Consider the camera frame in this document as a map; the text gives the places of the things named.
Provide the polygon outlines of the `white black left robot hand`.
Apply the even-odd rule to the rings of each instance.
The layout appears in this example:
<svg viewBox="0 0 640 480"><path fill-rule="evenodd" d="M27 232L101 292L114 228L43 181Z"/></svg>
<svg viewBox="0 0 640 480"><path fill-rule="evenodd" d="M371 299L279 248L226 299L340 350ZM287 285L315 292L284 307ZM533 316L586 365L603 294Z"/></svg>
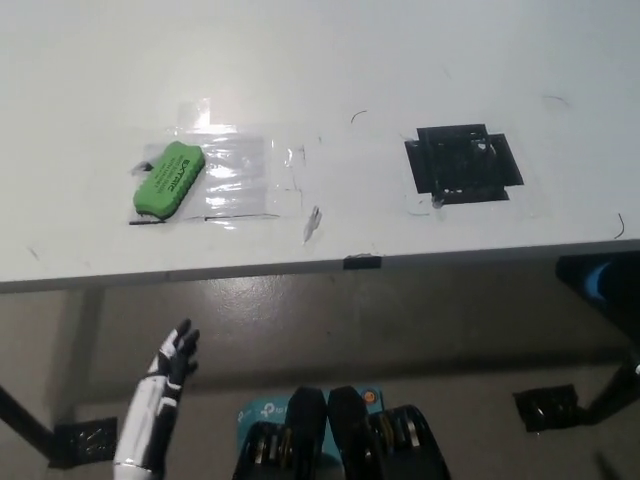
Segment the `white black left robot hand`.
<svg viewBox="0 0 640 480"><path fill-rule="evenodd" d="M193 359L200 331L183 320L159 347L137 384L115 456L113 478L162 479L186 380L198 368Z"/></svg>

